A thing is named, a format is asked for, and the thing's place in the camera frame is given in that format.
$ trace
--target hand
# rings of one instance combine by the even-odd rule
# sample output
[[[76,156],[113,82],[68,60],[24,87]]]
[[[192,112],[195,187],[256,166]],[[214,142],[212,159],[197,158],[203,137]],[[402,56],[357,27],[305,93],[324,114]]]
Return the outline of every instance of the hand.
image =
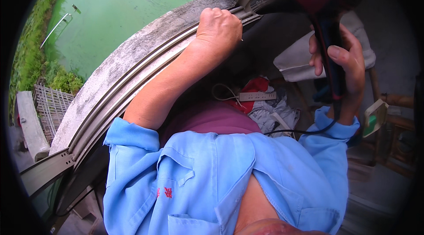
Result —
[[[241,41],[242,28],[241,21],[228,10],[206,8],[200,15],[196,39],[190,45],[203,54],[212,54],[217,66]]]
[[[339,123],[352,124],[353,116],[358,111],[363,98],[365,87],[365,62],[361,43],[342,24],[340,24],[340,34],[346,49],[330,46],[327,49],[327,53],[336,64],[342,66],[346,73],[347,94],[342,100],[342,115]],[[315,34],[309,39],[309,52],[312,54],[309,65],[315,67],[315,75],[319,76],[322,73],[323,65]],[[332,116],[332,111],[329,111],[328,116]]]

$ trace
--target power strip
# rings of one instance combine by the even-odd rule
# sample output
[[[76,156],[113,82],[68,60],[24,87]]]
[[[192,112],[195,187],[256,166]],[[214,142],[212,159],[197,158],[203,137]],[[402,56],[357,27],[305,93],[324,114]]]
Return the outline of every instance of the power strip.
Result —
[[[263,101],[263,100],[274,100],[277,99],[277,93],[263,93],[263,92],[256,92],[256,93],[240,93],[239,94],[239,100],[241,102],[246,101]]]

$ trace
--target light blue work shirt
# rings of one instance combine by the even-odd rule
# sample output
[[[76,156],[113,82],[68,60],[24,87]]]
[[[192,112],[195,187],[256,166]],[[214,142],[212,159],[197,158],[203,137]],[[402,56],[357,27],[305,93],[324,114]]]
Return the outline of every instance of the light blue work shirt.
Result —
[[[328,107],[309,131],[329,125]],[[110,235],[233,234],[253,173],[281,220],[335,234],[348,197],[346,142],[359,128],[271,138],[186,131],[159,148],[158,133],[116,118],[104,144],[109,173],[104,224]]]

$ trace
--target black hair dryer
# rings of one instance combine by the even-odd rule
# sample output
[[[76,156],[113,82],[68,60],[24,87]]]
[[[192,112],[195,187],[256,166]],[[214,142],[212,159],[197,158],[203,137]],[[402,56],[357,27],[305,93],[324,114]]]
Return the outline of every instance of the black hair dryer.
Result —
[[[335,118],[340,113],[341,98],[346,92],[343,68],[328,57],[331,45],[343,47],[340,36],[342,14],[356,7],[361,0],[251,0],[250,7],[257,14],[304,12],[311,20],[321,50],[327,83],[335,107]]]

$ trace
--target wooden lattice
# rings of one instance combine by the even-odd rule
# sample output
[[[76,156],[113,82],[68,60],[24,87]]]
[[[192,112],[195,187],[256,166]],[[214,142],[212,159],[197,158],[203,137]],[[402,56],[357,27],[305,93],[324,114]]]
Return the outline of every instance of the wooden lattice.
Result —
[[[37,84],[34,85],[33,94],[34,105],[40,116],[44,135],[51,145],[74,96]]]

